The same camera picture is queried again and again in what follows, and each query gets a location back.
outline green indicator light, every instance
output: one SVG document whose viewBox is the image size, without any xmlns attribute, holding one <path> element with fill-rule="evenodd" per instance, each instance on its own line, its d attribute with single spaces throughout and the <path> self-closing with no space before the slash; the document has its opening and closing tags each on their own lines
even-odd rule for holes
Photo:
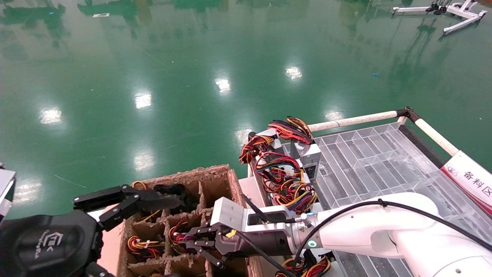
<svg viewBox="0 0 492 277">
<path fill-rule="evenodd" d="M 307 245 L 311 248 L 315 248 L 317 244 L 315 241 L 309 241 Z"/>
</svg>

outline cardboard divider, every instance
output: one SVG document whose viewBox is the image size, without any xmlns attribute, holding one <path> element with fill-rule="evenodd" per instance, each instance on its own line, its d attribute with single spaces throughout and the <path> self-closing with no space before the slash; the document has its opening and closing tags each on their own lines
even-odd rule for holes
<svg viewBox="0 0 492 277">
<path fill-rule="evenodd" d="M 231 273 L 237 277 L 260 277 L 261 265 L 257 259 L 238 258 L 227 261 L 226 269 L 223 271 L 210 264 L 199 254 L 178 255 L 172 248 L 172 243 L 168 237 L 169 230 L 180 220 L 188 221 L 189 227 L 197 227 L 209 221 L 214 203 L 220 197 L 227 197 L 246 207 L 241 198 L 242 192 L 239 181 L 228 165 L 213 166 L 206 169 L 198 168 L 184 173 L 144 180 L 143 182 L 149 189 L 152 189 L 156 184 L 183 184 L 187 192 L 199 199 L 199 203 L 197 209 L 191 213 L 170 215 L 169 211 L 164 211 L 156 223 L 138 222 L 141 220 L 140 215 L 126 220 L 121 242 L 122 251 L 118 277 L 149 276 L 153 271 L 159 271 L 163 274 L 180 274 L 181 277 L 220 277 Z M 138 235 L 142 239 L 154 239 L 159 234 L 166 239 L 164 255 L 158 259 L 136 263 L 136 259 L 125 248 L 128 238 Z"/>
</svg>

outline white metal frame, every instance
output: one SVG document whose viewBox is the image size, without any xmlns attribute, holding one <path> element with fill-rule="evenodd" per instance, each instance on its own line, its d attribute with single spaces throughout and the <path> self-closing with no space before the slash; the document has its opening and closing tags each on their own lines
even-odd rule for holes
<svg viewBox="0 0 492 277">
<path fill-rule="evenodd" d="M 457 15 L 462 18 L 466 18 L 466 20 L 461 21 L 458 24 L 455 24 L 451 27 L 444 28 L 443 35 L 449 35 L 451 32 L 454 32 L 458 29 L 461 29 L 475 21 L 479 21 L 484 17 L 487 13 L 486 10 L 480 11 L 478 14 L 471 11 L 471 8 L 477 4 L 477 1 L 466 0 L 464 3 L 453 3 L 447 7 L 447 12 L 451 15 Z M 400 8 L 393 7 L 393 14 L 403 14 L 405 12 L 425 12 L 429 7 L 410 7 L 410 8 Z"/>
</svg>

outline black cable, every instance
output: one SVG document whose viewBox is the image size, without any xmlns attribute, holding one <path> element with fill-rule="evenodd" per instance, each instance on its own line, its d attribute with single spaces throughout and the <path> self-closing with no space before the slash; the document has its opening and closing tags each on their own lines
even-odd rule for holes
<svg viewBox="0 0 492 277">
<path fill-rule="evenodd" d="M 256 213 L 256 215 L 261 220 L 263 220 L 264 223 L 295 223 L 296 222 L 295 218 L 289 218 L 284 220 L 273 219 L 268 215 L 266 215 L 264 212 L 262 212 L 255 204 L 253 204 L 253 202 L 244 193 L 242 193 L 241 196 L 246 201 L 246 203 L 251 207 L 251 209 Z"/>
<path fill-rule="evenodd" d="M 406 210 L 409 210 L 409 211 L 412 211 L 412 212 L 416 212 L 418 214 L 421 214 L 423 216 L 426 216 L 432 220 L 435 220 L 439 223 L 442 223 L 446 226 L 448 226 L 449 228 L 461 233 L 462 235 L 468 237 L 469 239 L 473 240 L 474 242 L 476 242 L 477 244 L 479 244 L 480 246 L 482 246 L 483 248 L 489 250 L 492 252 L 492 245 L 486 243 L 485 241 L 483 241 L 481 238 L 477 237 L 476 235 L 474 234 L 471 234 L 469 233 L 468 231 L 462 229 L 461 227 L 459 226 L 456 226 L 455 224 L 451 223 L 451 222 L 448 222 L 438 216 L 435 216 L 433 214 L 430 214 L 426 211 L 423 211 L 423 210 L 420 210 L 420 209 L 417 209 L 417 208 L 414 208 L 414 207 L 411 207 L 411 206 L 407 206 L 407 205 L 404 205 L 404 204 L 400 204 L 400 203 L 395 203 L 395 202 L 387 202 L 387 201 L 383 201 L 381 199 L 378 199 L 378 201 L 367 201 L 367 202 L 360 202 L 360 203 L 356 203 L 352 206 L 349 206 L 349 207 L 346 207 L 344 209 L 341 209 L 339 211 L 337 211 L 336 213 L 330 215 L 327 219 L 323 220 L 320 224 L 318 224 L 306 237 L 306 239 L 301 243 L 301 245 L 299 246 L 299 249 L 297 249 L 297 253 L 296 253 L 296 257 L 294 258 L 294 265 L 292 266 L 293 269 L 296 268 L 296 265 L 299 263 L 299 259 L 301 257 L 301 252 L 302 250 L 304 249 L 304 246 L 306 246 L 306 243 L 308 242 L 308 240 L 316 233 L 319 231 L 319 229 L 321 229 L 323 226 L 325 226 L 328 222 L 332 221 L 335 217 L 343 214 L 343 213 L 346 213 L 350 210 L 353 210 L 355 208 L 359 208 L 359 207 L 363 207 L 363 206 L 370 206 L 370 205 L 381 205 L 383 206 L 383 208 L 385 208 L 386 206 L 393 206 L 393 207 L 397 207 L 397 208 L 402 208 L 402 209 L 406 209 Z"/>
<path fill-rule="evenodd" d="M 256 246 L 254 244 L 254 242 L 252 242 L 250 239 L 248 239 L 243 233 L 241 233 L 239 231 L 236 231 L 236 235 L 238 235 L 239 237 L 241 237 L 241 239 L 245 240 L 249 245 L 251 245 L 251 247 L 253 247 L 254 250 L 256 250 L 256 252 L 258 252 L 258 254 L 260 254 L 263 258 L 265 258 L 265 260 L 267 260 L 267 262 L 269 262 L 271 265 L 273 265 L 274 267 L 276 267 L 278 270 L 280 270 L 286 276 L 288 276 L 288 277 L 296 277 L 295 274 L 290 273 L 281 264 L 279 264 L 278 262 L 276 262 L 274 259 L 272 259 L 270 256 L 268 256 L 265 252 L 263 252 L 263 250 L 261 250 L 258 246 Z"/>
<path fill-rule="evenodd" d="M 253 202 L 244 194 L 242 193 L 241 196 L 243 199 L 246 201 L 246 203 L 253 209 L 253 211 L 256 213 L 256 215 L 263 220 L 264 223 L 276 223 L 276 221 L 273 221 L 269 216 L 267 216 L 264 212 L 262 212 Z"/>
</svg>

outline white pole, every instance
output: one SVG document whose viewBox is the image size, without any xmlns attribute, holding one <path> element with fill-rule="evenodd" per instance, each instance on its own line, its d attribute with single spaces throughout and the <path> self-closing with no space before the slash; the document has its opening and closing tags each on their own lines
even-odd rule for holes
<svg viewBox="0 0 492 277">
<path fill-rule="evenodd" d="M 323 130 L 336 128 L 336 127 L 350 126 L 350 125 L 355 125 L 355 124 L 360 124 L 360 123 L 367 123 L 367 122 L 378 121 L 378 120 L 389 119 L 389 118 L 396 118 L 396 117 L 397 117 L 397 112 L 392 110 L 392 111 L 363 115 L 363 116 L 352 117 L 352 118 L 347 118 L 347 119 L 340 119 L 340 120 L 335 120 L 335 121 L 328 121 L 328 122 L 323 122 L 323 123 L 311 124 L 311 125 L 308 125 L 308 127 L 311 130 L 311 132 L 317 132 L 317 131 L 323 131 Z"/>
<path fill-rule="evenodd" d="M 447 139 L 445 139 L 439 132 L 432 128 L 427 122 L 422 118 L 415 120 L 415 125 L 417 125 L 424 133 L 427 134 L 432 140 L 434 140 L 439 146 L 442 147 L 448 154 L 453 157 L 460 150 L 456 146 L 452 145 Z"/>
</svg>

